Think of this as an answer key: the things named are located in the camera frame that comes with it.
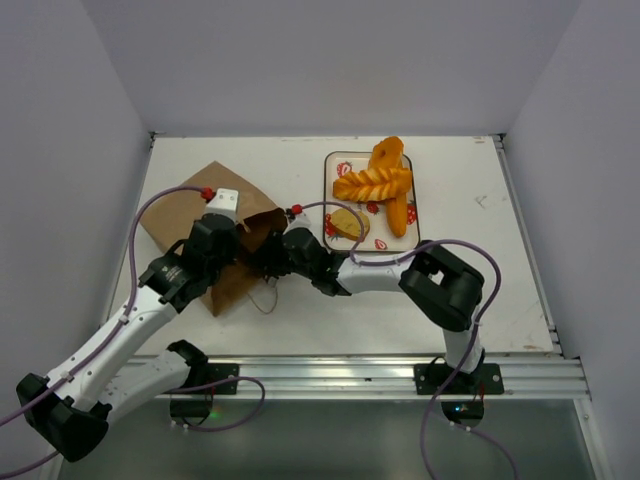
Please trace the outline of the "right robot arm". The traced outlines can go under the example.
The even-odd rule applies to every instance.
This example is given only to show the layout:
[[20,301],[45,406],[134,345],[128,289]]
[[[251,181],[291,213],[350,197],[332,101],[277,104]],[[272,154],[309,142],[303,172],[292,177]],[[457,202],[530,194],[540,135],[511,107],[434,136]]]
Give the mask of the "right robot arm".
[[250,268],[265,277],[297,274],[328,296],[363,292],[402,292],[443,330],[445,379],[451,389],[468,392],[481,380],[484,348],[473,332],[472,316],[482,299],[484,277],[440,245],[410,257],[378,259],[329,251],[305,227],[272,231],[247,257]]

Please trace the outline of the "speckled fake bread slice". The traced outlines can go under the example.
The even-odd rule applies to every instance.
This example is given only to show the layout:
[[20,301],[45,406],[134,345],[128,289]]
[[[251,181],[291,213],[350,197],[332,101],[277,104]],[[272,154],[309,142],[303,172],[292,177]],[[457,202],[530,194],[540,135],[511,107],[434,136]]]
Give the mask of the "speckled fake bread slice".
[[361,210],[353,214],[345,208],[340,208],[327,217],[326,232],[331,239],[346,238],[357,241],[366,238],[369,231],[369,217]]

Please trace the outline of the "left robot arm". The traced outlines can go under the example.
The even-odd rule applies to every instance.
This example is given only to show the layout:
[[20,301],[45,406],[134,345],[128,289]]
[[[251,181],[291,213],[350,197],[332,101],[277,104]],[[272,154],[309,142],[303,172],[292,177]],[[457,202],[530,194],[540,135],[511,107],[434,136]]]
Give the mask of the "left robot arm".
[[203,296],[240,247],[233,213],[208,212],[189,236],[153,260],[114,314],[47,375],[30,373],[16,393],[27,423],[67,461],[86,457],[106,436],[116,403],[105,389],[157,330]]

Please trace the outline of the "orange fake bread loaf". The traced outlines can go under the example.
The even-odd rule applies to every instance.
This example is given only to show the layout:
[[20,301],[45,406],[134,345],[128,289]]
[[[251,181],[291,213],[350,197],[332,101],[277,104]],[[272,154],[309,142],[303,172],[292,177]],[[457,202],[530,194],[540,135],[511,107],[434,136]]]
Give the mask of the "orange fake bread loaf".
[[390,232],[401,238],[406,234],[408,218],[407,194],[385,201],[386,218]]

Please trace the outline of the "braided golden fake bread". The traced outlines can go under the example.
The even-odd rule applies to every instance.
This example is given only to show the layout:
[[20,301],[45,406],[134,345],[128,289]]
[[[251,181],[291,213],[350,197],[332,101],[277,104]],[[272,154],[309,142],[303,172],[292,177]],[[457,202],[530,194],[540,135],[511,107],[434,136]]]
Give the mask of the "braided golden fake bread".
[[333,182],[336,199],[356,203],[383,201],[406,194],[413,181],[408,168],[370,168],[349,172]]

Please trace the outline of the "brown paper bag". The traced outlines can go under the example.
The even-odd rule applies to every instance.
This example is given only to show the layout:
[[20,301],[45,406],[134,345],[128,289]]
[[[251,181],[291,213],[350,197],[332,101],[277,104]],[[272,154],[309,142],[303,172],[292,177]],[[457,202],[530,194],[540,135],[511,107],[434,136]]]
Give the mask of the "brown paper bag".
[[178,313],[200,300],[215,317],[258,283],[249,257],[287,225],[282,208],[217,161],[149,199],[139,221],[162,255],[138,285]]

